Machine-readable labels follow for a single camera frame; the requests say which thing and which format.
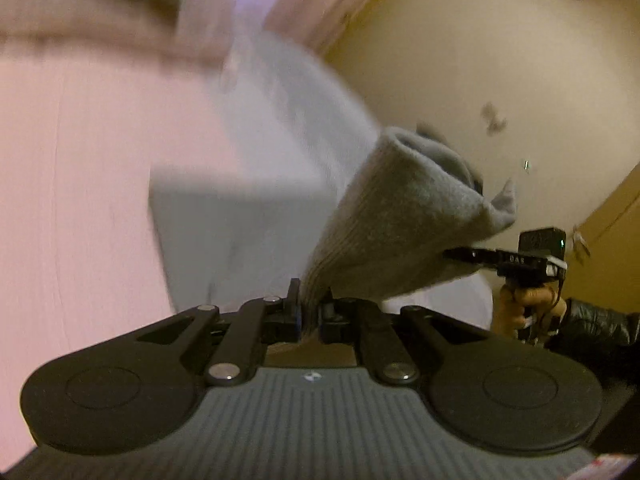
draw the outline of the black camera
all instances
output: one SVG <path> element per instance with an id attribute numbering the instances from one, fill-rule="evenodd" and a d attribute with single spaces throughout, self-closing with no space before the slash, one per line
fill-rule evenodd
<path id="1" fill-rule="evenodd" d="M 498 276 L 506 279 L 511 288 L 538 288 L 545 283 L 558 282 L 559 298 L 567 270 L 564 260 L 565 242 L 564 231 L 549 227 L 520 233 L 517 252 L 456 247 L 444 251 L 444 257 L 495 270 Z M 536 319 L 531 309 L 525 311 L 525 318 L 526 326 L 518 331 L 518 338 L 535 342 L 533 326 Z M 552 323 L 549 333 L 553 334 L 558 330 L 558 323 L 559 321 Z"/>

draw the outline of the gray sock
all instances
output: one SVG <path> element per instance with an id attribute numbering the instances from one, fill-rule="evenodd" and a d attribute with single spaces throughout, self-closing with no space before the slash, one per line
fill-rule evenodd
<path id="1" fill-rule="evenodd" d="M 489 238 L 515 221 L 514 185 L 492 200 L 474 189 L 465 161 L 420 134 L 388 128 L 364 162 L 316 246 L 302 281 L 303 322 L 316 325 L 319 301 L 380 302 L 471 274 L 442 251 Z"/>

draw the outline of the ribbed gray surface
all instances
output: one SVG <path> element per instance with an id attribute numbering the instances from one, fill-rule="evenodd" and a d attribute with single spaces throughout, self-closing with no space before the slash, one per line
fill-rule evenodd
<path id="1" fill-rule="evenodd" d="M 7 475 L 100 480 L 556 480 L 592 460 L 576 448 L 538 458 L 499 456 L 443 430 L 418 395 L 373 382 L 363 368 L 262 368 L 214 388 L 180 430 L 119 456 L 41 447 Z"/>

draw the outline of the door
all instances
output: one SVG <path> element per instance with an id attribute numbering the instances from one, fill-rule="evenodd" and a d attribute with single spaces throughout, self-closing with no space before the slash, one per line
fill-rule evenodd
<path id="1" fill-rule="evenodd" d="M 640 164 L 579 228 L 591 251 L 567 257 L 562 295 L 620 312 L 640 311 Z"/>

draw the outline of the human hand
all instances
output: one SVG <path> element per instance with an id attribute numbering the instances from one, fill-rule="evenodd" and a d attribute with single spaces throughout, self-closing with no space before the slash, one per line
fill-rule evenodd
<path id="1" fill-rule="evenodd" d="M 558 298 L 558 293 L 550 285 L 515 290 L 505 285 L 494 307 L 492 332 L 514 337 L 516 330 L 525 326 L 525 307 L 534 309 L 538 329 L 542 333 L 548 332 L 552 318 L 562 319 L 566 313 L 566 302 Z"/>

